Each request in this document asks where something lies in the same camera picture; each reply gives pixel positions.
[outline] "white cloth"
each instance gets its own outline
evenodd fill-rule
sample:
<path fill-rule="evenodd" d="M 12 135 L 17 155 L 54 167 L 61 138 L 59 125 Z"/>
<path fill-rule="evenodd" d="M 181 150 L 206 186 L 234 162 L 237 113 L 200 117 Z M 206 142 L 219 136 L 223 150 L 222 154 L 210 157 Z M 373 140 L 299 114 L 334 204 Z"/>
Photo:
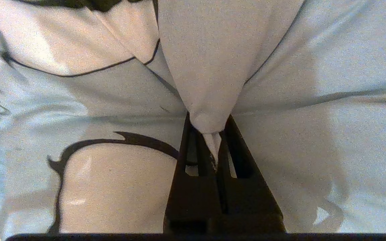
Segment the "white cloth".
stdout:
<path fill-rule="evenodd" d="M 203 133 L 219 131 L 235 106 L 290 232 L 386 232 L 386 2 L 232 3 L 159 1 L 160 44 L 152 5 L 139 3 L 144 18 L 132 27 L 150 30 L 138 31 L 147 36 L 138 48 L 119 31 L 128 26 L 107 19 L 127 1 L 106 13 L 0 1 L 1 238 L 52 225 L 59 178 L 48 156 L 58 160 L 84 140 L 122 139 L 113 131 L 178 148 L 184 105 L 206 116 L 192 118 Z M 199 10 L 188 11 L 193 6 Z M 242 9 L 251 18 L 236 15 Z M 26 22 L 10 20 L 9 11 Z M 237 29 L 219 29 L 232 21 Z M 83 25 L 90 29 L 75 27 Z M 6 50 L 16 62 L 2 58 Z M 100 144 L 76 152 L 64 177 L 71 182 L 61 198 L 63 231 L 160 232 L 175 160 L 149 149 Z M 90 219 L 64 226 L 79 210 Z M 125 215 L 131 222 L 117 223 Z"/>

